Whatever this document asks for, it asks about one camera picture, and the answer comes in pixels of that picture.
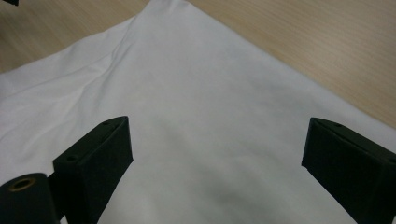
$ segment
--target black object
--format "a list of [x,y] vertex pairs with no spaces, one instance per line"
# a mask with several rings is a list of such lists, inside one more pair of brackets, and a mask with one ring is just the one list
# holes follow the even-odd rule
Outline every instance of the black object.
[[3,1],[8,2],[8,3],[10,3],[12,5],[15,5],[15,6],[18,6],[18,4],[20,3],[19,0],[3,0]]
[[302,166],[359,224],[396,215],[396,155],[347,127],[312,118]]
[[97,223],[133,161],[127,117],[102,122],[53,161],[55,172],[0,188],[0,223]]

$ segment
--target wood grain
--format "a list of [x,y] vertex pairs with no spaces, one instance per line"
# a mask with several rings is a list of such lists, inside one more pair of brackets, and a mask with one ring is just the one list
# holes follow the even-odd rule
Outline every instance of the wood grain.
[[[0,2],[0,72],[63,49],[148,0]],[[396,128],[396,1],[190,0],[279,60]]]

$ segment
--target wooden table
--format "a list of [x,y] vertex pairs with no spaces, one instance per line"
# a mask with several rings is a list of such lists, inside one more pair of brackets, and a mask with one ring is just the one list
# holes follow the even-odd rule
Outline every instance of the wooden table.
[[[148,0],[0,1],[0,72],[131,18]],[[360,110],[396,128],[396,1],[190,0]]]

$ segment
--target round screw hole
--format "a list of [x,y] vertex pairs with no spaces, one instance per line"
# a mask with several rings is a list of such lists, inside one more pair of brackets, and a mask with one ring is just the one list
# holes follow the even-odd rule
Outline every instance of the round screw hole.
[[78,159],[78,156],[75,156],[75,155],[72,155],[72,156],[69,156],[69,157],[67,157],[67,161],[76,161]]
[[17,192],[31,187],[35,183],[35,179],[32,177],[20,179],[16,181],[11,187],[8,188],[11,192]]

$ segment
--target wrinkled cloth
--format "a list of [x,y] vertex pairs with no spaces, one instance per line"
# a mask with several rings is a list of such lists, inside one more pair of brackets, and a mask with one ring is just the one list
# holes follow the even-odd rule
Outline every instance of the wrinkled cloth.
[[355,223],[301,166],[309,119],[394,151],[396,131],[181,0],[0,75],[0,183],[53,172],[130,119],[134,162],[100,223]]

